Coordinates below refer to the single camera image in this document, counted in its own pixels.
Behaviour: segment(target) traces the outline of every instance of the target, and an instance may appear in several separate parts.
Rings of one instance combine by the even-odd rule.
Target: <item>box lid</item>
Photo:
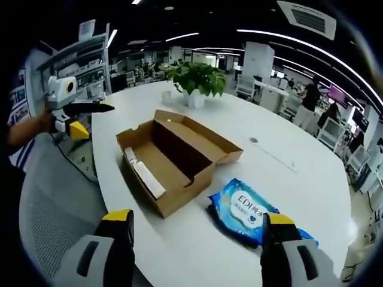
[[[154,119],[213,163],[237,160],[242,154],[236,145],[185,115],[157,110]]]

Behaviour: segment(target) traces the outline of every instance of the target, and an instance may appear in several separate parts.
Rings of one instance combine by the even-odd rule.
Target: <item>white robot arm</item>
[[[54,127],[59,132],[65,132],[72,139],[87,139],[89,132],[76,120],[83,113],[107,112],[114,107],[104,102],[78,100],[76,94],[76,78],[66,77],[57,79],[51,76],[48,80],[48,108],[55,117]]]

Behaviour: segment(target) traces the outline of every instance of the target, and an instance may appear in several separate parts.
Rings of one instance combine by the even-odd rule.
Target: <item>potted plant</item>
[[[184,94],[186,104],[192,108],[203,106],[205,97],[210,94],[222,96],[226,86],[224,74],[205,63],[178,61],[165,75],[167,80],[173,80],[175,88]]]

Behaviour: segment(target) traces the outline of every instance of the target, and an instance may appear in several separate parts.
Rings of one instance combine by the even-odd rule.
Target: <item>white flower pot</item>
[[[189,108],[198,109],[205,105],[205,98],[206,96],[204,94],[201,94],[199,90],[194,90],[189,95],[186,91],[184,91],[184,100],[185,104]]]

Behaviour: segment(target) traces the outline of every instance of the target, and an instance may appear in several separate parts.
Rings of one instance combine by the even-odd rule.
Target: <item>pink screen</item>
[[[336,102],[340,103],[341,105],[346,105],[346,95],[344,92],[337,89],[335,86],[331,85],[329,90],[329,97],[331,97]]]

